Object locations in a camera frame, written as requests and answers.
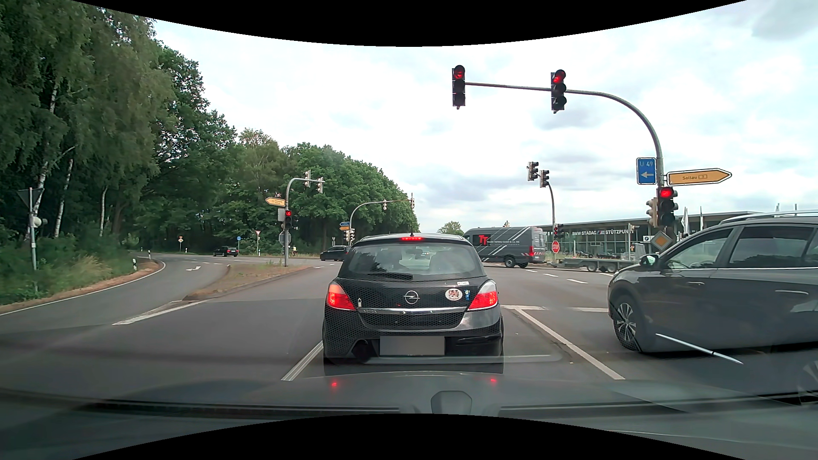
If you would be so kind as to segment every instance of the gray suv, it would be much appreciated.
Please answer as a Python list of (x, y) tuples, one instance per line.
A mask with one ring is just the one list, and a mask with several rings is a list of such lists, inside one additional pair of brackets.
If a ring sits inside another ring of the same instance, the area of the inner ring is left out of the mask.
[(622, 346), (647, 353), (817, 342), (818, 217), (796, 212), (818, 214), (727, 219), (620, 271), (608, 302)]

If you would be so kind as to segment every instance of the black car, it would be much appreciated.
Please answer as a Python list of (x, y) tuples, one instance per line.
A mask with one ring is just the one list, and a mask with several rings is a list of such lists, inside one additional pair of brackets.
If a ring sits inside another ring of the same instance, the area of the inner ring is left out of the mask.
[(239, 250), (237, 250), (235, 247), (232, 247), (232, 246), (222, 246), (222, 247), (216, 249), (215, 251), (213, 251), (213, 257), (215, 257), (217, 255), (221, 255), (223, 257), (227, 257), (229, 255), (232, 255), (233, 257), (238, 257), (239, 256)]
[(727, 219), (611, 278), (609, 315), (622, 346), (770, 350), (817, 342), (818, 217), (773, 217), (782, 214)]
[(321, 253), (321, 260), (344, 260), (351, 246), (332, 246)]
[(489, 357), (486, 369), (502, 372), (497, 284), (457, 235), (362, 238), (329, 285), (322, 336), (327, 365)]

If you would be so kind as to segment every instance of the blue direction sign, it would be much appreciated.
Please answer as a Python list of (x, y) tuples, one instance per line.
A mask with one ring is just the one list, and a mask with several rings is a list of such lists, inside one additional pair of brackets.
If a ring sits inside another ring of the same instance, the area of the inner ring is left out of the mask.
[(636, 159), (636, 183), (640, 185), (652, 185), (656, 183), (655, 158)]

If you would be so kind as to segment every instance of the trailer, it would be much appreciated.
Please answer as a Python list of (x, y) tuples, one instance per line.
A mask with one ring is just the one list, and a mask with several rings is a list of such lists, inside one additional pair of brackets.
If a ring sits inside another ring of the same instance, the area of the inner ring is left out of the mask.
[(578, 257), (568, 257), (566, 259), (562, 259), (561, 263), (555, 264), (557, 267), (565, 267), (565, 268), (585, 268), (589, 272), (602, 272), (602, 273), (616, 273), (619, 270), (630, 267), (631, 265), (636, 265), (639, 263), (639, 260), (626, 260), (626, 259), (582, 259)]

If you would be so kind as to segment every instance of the bumper sticker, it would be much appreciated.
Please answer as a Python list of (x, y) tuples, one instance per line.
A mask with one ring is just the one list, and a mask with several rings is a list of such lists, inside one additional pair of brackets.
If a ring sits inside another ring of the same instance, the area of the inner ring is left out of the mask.
[(456, 288), (449, 289), (446, 291), (446, 298), (449, 300), (460, 300), (463, 298), (463, 291)]

